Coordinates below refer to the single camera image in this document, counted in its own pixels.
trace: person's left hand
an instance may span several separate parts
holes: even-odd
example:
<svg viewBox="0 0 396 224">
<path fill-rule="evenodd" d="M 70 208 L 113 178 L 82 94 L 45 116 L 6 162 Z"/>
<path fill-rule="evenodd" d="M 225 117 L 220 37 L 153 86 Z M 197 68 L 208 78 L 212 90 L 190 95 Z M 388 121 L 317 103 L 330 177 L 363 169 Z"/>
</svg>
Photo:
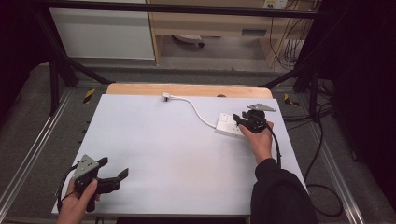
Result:
<svg viewBox="0 0 396 224">
<path fill-rule="evenodd" d="M 94 179 L 84 190 L 81 197 L 77 192 L 74 191 L 74 180 L 70 180 L 65 195 L 70 194 L 64 199 L 61 213 L 58 217 L 58 224 L 77 224 L 82 221 L 87 209 L 87 204 L 92 195 L 95 193 L 98 185 L 98 181 Z"/>
</svg>

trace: floor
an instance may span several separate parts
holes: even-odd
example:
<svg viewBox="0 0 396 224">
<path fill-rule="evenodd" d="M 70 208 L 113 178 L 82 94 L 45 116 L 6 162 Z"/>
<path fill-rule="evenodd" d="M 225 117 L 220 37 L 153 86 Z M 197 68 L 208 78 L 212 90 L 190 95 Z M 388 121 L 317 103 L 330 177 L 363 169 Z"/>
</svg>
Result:
<svg viewBox="0 0 396 224">
<path fill-rule="evenodd" d="M 95 66 L 93 71 L 103 77 L 118 82 L 155 82 L 190 83 L 257 86 L 281 76 L 287 69 L 278 63 L 268 68 L 265 58 L 258 50 L 258 41 L 243 38 L 204 37 L 203 49 L 191 44 L 181 43 L 171 36 L 165 39 L 163 60 L 158 66 L 149 63 L 130 63 L 125 67 Z M 64 112 L 50 132 L 34 165 L 21 189 L 7 210 L 5 223 L 51 223 L 56 218 L 50 213 L 55 203 L 55 191 L 62 174 L 70 166 L 83 141 L 85 130 L 106 86 L 92 82 L 90 78 L 78 74 L 81 79 L 77 88 L 61 89 L 70 92 L 70 99 Z M 302 116 L 305 114 L 297 103 L 306 95 L 295 94 L 292 84 L 295 79 L 273 88 L 283 116 Z M 82 101 L 89 88 L 95 87 L 89 104 Z M 285 93 L 293 104 L 285 104 Z M 6 192 L 8 183 L 18 172 L 20 164 L 29 153 L 32 144 L 48 120 L 50 112 L 48 68 L 35 69 L 23 90 L 21 98 L 10 109 L 7 119 L 0 130 L 0 192 Z M 319 97 L 319 103 L 327 102 L 327 97 Z M 322 119 L 324 139 L 334 159 L 342 170 L 353 197 L 364 218 L 364 223 L 396 223 L 396 216 L 386 198 L 376 185 L 363 162 L 352 160 L 348 141 L 340 128 L 337 118 L 327 116 Z M 295 150 L 299 165 L 306 171 L 316 152 L 318 142 L 310 123 L 288 122 L 290 141 Z M 319 156 L 308 179 L 309 183 L 323 184 L 333 189 L 326 165 Z M 314 205 L 335 213 L 339 206 L 336 198 L 327 190 L 312 189 Z M 325 217 L 318 214 L 320 223 L 349 223 L 344 212 L 340 217 Z"/>
</svg>

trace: white power strip on floor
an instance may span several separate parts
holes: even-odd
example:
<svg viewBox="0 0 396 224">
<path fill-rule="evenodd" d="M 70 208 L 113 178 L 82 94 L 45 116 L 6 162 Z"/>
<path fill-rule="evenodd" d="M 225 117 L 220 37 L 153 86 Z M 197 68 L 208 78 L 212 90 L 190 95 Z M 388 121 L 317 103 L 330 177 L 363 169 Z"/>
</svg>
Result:
<svg viewBox="0 0 396 224">
<path fill-rule="evenodd" d="M 218 124 L 216 125 L 216 133 L 221 133 L 234 138 L 246 139 L 239 130 L 239 127 L 236 125 L 235 120 L 233 120 L 233 116 L 228 114 L 220 113 Z"/>
</svg>

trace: white cable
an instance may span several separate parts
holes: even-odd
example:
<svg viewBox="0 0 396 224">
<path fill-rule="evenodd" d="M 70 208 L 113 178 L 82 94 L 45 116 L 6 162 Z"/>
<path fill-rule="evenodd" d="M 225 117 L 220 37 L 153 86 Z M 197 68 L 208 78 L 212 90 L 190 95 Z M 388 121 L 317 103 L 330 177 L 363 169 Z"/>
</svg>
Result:
<svg viewBox="0 0 396 224">
<path fill-rule="evenodd" d="M 182 100 L 182 101 L 188 102 L 190 105 L 192 105 L 192 107 L 193 107 L 194 110 L 195 110 L 195 113 L 198 115 L 198 117 L 199 117 L 199 119 L 200 119 L 201 121 L 203 121 L 203 122 L 204 122 L 206 125 L 208 125 L 209 127 L 216 129 L 216 125 L 213 125 L 213 124 L 211 124 L 211 123 L 208 123 L 206 120 L 204 120 L 204 119 L 201 117 L 201 115 L 198 113 L 197 108 L 196 108 L 195 105 L 192 103 L 192 101 L 190 101 L 189 99 L 186 99 L 186 98 L 183 98 L 183 97 L 174 96 L 174 95 L 170 95 L 170 94 L 168 94 L 168 93 L 163 93 L 163 102 L 166 102 L 168 99 Z"/>
</svg>

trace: hand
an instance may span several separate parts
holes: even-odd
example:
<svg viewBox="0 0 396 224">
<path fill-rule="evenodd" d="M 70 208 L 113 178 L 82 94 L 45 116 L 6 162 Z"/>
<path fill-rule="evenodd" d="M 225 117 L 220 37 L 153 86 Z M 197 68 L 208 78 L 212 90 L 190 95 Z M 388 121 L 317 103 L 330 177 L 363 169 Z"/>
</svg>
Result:
<svg viewBox="0 0 396 224">
<path fill-rule="evenodd" d="M 62 205 L 61 213 L 58 217 L 58 224 L 77 224 L 82 221 L 85 215 L 85 210 L 87 209 L 87 204 L 92 195 L 95 193 L 98 185 L 98 181 L 94 179 L 84 190 L 81 197 L 77 192 L 74 192 L 74 180 L 70 180 L 67 187 L 67 192 L 65 195 L 70 194 L 64 199 L 64 204 Z"/>
<path fill-rule="evenodd" d="M 267 124 L 271 128 L 274 127 L 273 122 L 267 121 Z M 266 159 L 272 158 L 272 135 L 267 128 L 260 133 L 253 133 L 248 128 L 240 124 L 239 129 L 249 141 L 251 149 L 253 150 L 253 154 L 256 158 L 256 162 L 258 164 Z"/>
</svg>

